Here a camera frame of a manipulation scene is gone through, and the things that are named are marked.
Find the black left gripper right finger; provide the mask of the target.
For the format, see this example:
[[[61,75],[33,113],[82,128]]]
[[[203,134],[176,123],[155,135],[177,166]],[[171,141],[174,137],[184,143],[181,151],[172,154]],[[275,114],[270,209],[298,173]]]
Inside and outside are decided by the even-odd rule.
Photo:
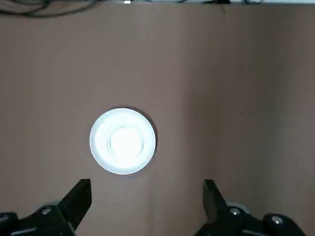
[[[291,218],[267,213],[262,219],[240,206],[228,205],[215,182],[206,179],[202,192],[207,222],[195,233],[197,236],[304,236],[303,230]]]

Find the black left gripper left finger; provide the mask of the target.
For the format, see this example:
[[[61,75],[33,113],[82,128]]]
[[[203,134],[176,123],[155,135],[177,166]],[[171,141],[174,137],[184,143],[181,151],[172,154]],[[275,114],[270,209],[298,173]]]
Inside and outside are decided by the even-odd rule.
[[[90,179],[81,179],[58,203],[46,204],[20,219],[14,212],[0,214],[2,236],[74,236],[92,205]]]

